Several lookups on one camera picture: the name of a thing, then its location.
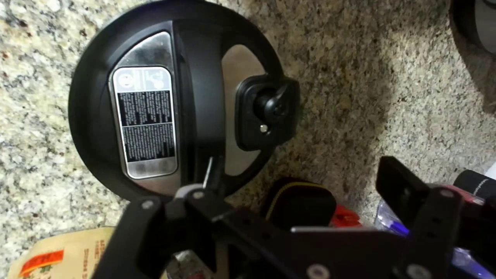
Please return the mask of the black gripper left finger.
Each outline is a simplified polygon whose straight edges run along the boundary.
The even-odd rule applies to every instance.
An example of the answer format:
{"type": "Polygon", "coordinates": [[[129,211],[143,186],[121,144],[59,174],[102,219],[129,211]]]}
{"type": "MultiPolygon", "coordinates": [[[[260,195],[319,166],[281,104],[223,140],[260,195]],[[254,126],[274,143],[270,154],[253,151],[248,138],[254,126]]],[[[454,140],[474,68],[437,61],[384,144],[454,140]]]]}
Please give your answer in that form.
{"type": "Polygon", "coordinates": [[[194,213],[188,197],[208,191],[188,185],[172,199],[147,195],[132,202],[112,233],[91,279],[160,279],[172,259],[192,251],[215,270],[215,245],[206,223],[194,213]]]}

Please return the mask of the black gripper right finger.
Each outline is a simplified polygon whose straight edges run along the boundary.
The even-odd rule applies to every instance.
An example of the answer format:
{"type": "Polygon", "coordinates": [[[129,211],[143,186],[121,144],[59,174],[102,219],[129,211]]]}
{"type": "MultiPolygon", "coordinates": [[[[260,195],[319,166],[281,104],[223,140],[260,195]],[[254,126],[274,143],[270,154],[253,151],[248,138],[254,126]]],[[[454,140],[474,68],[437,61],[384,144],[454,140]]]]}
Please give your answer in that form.
{"type": "Polygon", "coordinates": [[[428,186],[394,157],[378,164],[377,191],[408,228],[394,271],[400,279],[446,279],[459,233],[462,195],[428,186]]]}

